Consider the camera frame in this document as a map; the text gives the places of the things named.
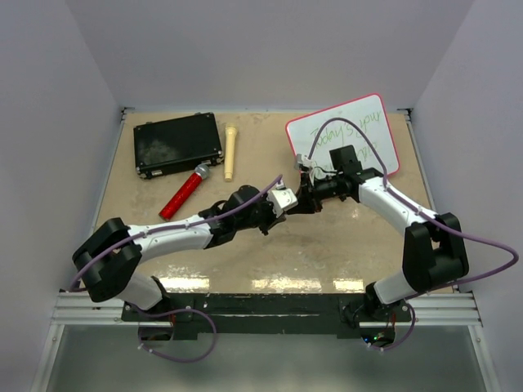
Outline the pink framed whiteboard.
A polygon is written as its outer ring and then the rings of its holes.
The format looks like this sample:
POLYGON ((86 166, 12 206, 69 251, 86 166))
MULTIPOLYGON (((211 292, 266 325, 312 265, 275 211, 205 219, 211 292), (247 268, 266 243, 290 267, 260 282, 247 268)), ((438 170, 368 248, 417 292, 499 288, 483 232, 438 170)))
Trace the pink framed whiteboard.
POLYGON ((385 164, 388 174, 400 169, 385 107, 378 94, 295 118, 286 124, 286 132, 294 154, 306 157, 311 146, 315 146, 312 162, 319 178, 333 170, 329 151, 346 145, 355 147, 356 157, 364 169, 381 170, 379 160, 385 164))

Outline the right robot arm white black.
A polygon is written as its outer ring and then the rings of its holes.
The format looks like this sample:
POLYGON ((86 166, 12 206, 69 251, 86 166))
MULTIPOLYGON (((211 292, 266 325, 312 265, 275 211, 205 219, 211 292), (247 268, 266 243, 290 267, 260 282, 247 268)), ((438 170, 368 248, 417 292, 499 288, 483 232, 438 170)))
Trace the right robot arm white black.
POLYGON ((381 321, 393 311, 393 305, 416 294, 429 292, 468 274, 469 264, 458 218, 438 215, 424 207, 409 208, 402 203, 395 188, 385 186, 383 174, 364 169, 353 146, 330 151, 333 170, 317 180, 313 162, 299 154, 300 170, 297 205, 289 214, 320 212, 326 199, 352 198, 374 210, 404 238, 400 271, 365 288, 363 311, 372 320, 381 321))

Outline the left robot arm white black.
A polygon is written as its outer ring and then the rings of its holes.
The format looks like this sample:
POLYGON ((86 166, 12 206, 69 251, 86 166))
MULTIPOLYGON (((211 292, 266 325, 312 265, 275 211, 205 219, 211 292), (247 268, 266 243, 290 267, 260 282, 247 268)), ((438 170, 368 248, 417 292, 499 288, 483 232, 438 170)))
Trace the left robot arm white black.
POLYGON ((74 253, 73 261, 93 302, 119 298, 149 319, 160 320, 172 309, 170 297, 158 278, 137 272, 141 262, 221 246, 244 229, 267 234, 296 203, 290 189, 277 187, 262 193, 244 185, 227 200, 184 220, 137 226, 113 218, 74 253))

